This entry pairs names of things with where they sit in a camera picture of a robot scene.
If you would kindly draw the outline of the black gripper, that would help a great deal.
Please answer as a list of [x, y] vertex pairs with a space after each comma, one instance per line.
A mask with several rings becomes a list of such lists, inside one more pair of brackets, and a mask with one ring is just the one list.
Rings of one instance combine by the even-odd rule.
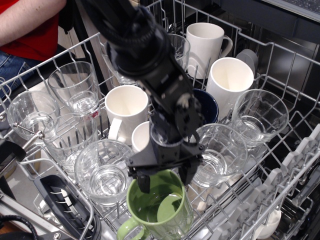
[[202, 161], [204, 147], [197, 140], [188, 142], [204, 123], [201, 104], [193, 85], [185, 74], [165, 75], [161, 80], [137, 78], [153, 106], [150, 137], [146, 149], [127, 161], [129, 176], [136, 178], [142, 193], [150, 192], [150, 176], [178, 168], [181, 181], [187, 186]]

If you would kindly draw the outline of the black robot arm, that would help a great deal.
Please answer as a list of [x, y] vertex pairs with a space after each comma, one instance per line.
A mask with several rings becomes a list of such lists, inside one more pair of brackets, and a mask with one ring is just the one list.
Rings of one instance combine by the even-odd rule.
[[178, 168], [182, 182], [189, 184], [204, 147], [186, 138], [197, 136], [204, 116], [165, 29], [145, 7], [128, 0], [84, 0], [82, 6], [106, 38], [113, 68], [137, 81], [153, 106], [148, 145], [127, 162], [129, 175], [144, 193], [150, 177], [166, 169]]

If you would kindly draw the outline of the person forearm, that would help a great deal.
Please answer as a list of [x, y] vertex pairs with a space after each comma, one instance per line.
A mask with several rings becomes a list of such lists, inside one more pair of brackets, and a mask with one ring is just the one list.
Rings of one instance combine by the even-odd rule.
[[19, 0], [0, 14], [0, 45], [15, 41], [58, 14], [65, 0]]

